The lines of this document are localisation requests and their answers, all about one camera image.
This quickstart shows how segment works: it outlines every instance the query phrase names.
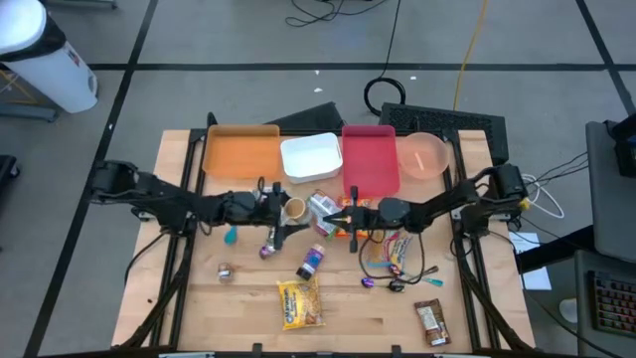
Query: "wooden tabletop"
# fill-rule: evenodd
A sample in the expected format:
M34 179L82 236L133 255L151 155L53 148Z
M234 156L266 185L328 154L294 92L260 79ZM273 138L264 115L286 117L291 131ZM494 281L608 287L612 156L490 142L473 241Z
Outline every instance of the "wooden tabletop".
M168 130L163 134L154 173L162 180L179 185L188 146L188 130ZM460 131L462 152L468 176L491 165L483 131ZM195 163L203 145L197 148ZM193 170L191 190L196 170ZM334 199L343 195L342 174L300 185L280 178L283 188L293 197L306 198L321 189ZM251 190L255 180L217 180L208 177L204 194L228 190ZM402 175L396 194L401 199L424 202L444 191L441 177L415 181ZM289 237L276 256L263 261L258 250L263 245L267 228L240 227L238 242L224 244L228 227L214 228L206 237L196 238L192 270L182 320L180 350L249 351L252 343L262 343L264 351L334 351L389 352L398 344L403 352L470 352L470 340L461 293L457 262L449 252L451 228L448 216L436 219L422 234L427 268L437 265L439 272L431 278L444 281L444 287L426 282L408 286L404 293L385 288L378 281L368 289L360 284L363 277L357 255L349 253L348 239L327 243L313 230ZM502 223L491 222L491 231L508 236ZM155 222L142 223L135 251L141 250L158 234ZM296 270L308 249L315 243L325 247L325 258L318 268L320 297L325 326L282 330L283 318L276 282L298 279ZM511 246L496 236L481 240L492 299L508 323L528 344L535 345L528 311ZM410 244L407 271L417 272L421 265L418 243ZM166 258L168 240L142 256L132 268L125 288L112 343L127 339L156 302ZM235 268L230 284L217 279L219 263ZM439 298L452 344L429 347L413 304ZM482 346L488 346L483 310L475 299ZM173 305L166 310L162 343L168 341Z

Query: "red tray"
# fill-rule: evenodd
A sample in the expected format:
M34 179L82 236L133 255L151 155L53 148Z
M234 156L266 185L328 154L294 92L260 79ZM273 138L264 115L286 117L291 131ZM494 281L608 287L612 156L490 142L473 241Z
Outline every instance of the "red tray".
M345 193L358 186L360 198L391 196L399 190L396 130L390 125L345 125L342 129Z

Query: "yellow cable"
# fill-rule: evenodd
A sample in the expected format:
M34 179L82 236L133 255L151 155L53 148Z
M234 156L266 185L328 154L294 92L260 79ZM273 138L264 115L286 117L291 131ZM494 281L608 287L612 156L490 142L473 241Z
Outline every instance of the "yellow cable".
M484 22L484 18L486 17L486 8L488 7L488 0L484 0L483 5L481 6L481 13L479 14L479 19L477 19L477 25L475 26L475 32L473 33L472 39L470 39L470 45L468 46L468 51L466 52L466 56L464 57L464 62L461 64L461 69L459 70L459 75L457 76L457 86L455 87L455 100L453 101L453 110L457 110L457 100L459 99L459 90L461 90L461 78L464 75L464 69L466 68L466 64L470 59L470 54L473 52L473 46L475 45L475 40L479 36L479 32L481 31L481 24Z
M0 70L0 76L2 76L8 82L11 82L11 78L4 71ZM12 100L11 102L13 102L13 103L23 103L23 104L38 104L38 101L26 89L24 89L22 86L20 86L20 84L12 83L11 86L13 86L16 89L18 89L26 98L29 99L29 100Z

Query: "paper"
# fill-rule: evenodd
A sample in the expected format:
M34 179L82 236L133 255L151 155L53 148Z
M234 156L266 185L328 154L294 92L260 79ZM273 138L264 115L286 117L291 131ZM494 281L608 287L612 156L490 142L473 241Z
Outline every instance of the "paper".
M517 254L534 249L539 244L533 244L539 242L539 237L535 233L510 233L510 240L515 246ZM550 284L550 277L548 276L547 268L539 268L528 273L524 273L524 281L526 282L526 289L531 290L552 290L553 287Z

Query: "trash can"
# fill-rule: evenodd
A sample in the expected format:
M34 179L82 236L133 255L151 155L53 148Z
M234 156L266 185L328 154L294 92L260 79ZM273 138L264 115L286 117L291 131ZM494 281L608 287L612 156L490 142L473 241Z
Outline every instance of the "trash can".
M97 103L97 77L38 0L0 0L0 62L69 113Z

